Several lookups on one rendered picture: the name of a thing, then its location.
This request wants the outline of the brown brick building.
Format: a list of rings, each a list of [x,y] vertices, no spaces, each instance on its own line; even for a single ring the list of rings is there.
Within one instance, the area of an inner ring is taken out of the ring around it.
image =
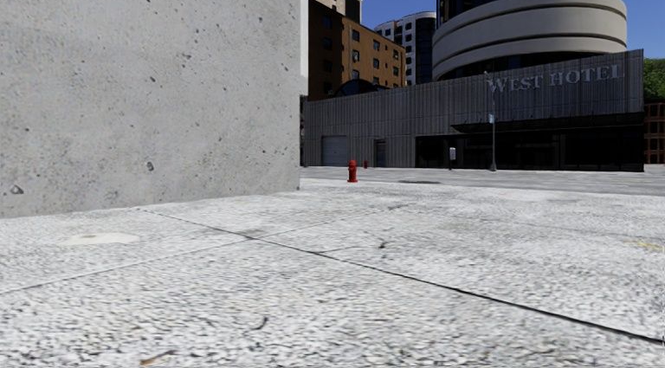
[[[362,3],[308,0],[308,100],[406,84],[405,49],[364,26]]]

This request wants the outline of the white tower with dark windows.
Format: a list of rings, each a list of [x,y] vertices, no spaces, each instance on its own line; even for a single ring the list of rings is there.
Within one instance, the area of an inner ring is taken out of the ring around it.
[[[432,81],[432,38],[436,31],[436,13],[423,11],[377,25],[381,36],[404,47],[406,85]]]

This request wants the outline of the grey street lamp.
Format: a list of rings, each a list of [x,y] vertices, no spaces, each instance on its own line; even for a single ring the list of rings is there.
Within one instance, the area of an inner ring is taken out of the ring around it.
[[[496,85],[494,82],[494,77],[491,73],[488,71],[484,72],[485,79],[487,82],[487,86],[489,89],[489,93],[491,94],[491,102],[492,102],[492,111],[490,113],[490,123],[492,126],[492,157],[491,157],[491,165],[490,165],[490,171],[496,172],[497,171],[497,164],[496,164],[496,99],[495,99],[495,93],[496,93]]]

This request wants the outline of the round glass tower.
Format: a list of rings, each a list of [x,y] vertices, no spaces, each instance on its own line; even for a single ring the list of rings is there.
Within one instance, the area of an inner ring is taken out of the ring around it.
[[[303,107],[301,161],[642,171],[643,52],[622,0],[437,0],[432,81]]]

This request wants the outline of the pale concrete building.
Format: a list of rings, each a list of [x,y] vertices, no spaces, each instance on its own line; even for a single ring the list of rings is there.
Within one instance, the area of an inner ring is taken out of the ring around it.
[[[0,218],[295,190],[306,0],[0,0]]]

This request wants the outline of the red brick building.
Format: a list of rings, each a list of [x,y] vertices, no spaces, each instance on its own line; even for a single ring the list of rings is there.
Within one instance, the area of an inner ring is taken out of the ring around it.
[[[644,163],[665,165],[665,99],[645,101]]]

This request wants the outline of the trees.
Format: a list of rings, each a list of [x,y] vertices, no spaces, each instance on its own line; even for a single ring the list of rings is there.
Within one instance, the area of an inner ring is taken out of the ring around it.
[[[643,60],[642,84],[645,100],[665,99],[665,58]]]

